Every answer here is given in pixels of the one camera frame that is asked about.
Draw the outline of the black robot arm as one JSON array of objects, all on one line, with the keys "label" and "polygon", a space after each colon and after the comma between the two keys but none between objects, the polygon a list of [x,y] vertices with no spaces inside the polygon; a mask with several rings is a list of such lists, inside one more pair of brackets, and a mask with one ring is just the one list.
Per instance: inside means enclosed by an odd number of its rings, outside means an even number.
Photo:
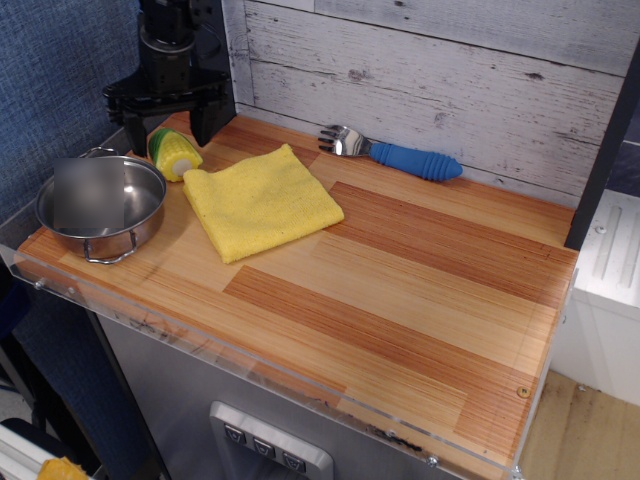
[{"label": "black robot arm", "polygon": [[139,67],[103,90],[109,119],[124,128],[135,154],[147,154],[149,117],[187,112],[200,146],[216,132],[230,75],[203,67],[196,50],[196,32],[211,14],[205,1],[140,3]]}]

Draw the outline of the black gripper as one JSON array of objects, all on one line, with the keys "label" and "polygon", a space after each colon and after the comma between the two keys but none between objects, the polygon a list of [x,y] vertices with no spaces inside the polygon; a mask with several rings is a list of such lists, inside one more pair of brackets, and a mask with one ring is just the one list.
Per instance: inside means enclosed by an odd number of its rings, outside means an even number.
[{"label": "black gripper", "polygon": [[217,70],[196,69],[189,85],[175,92],[154,92],[141,69],[103,90],[111,121],[123,123],[131,150],[147,156],[144,119],[189,112],[191,133],[200,147],[214,135],[219,108],[227,102],[230,75]]}]

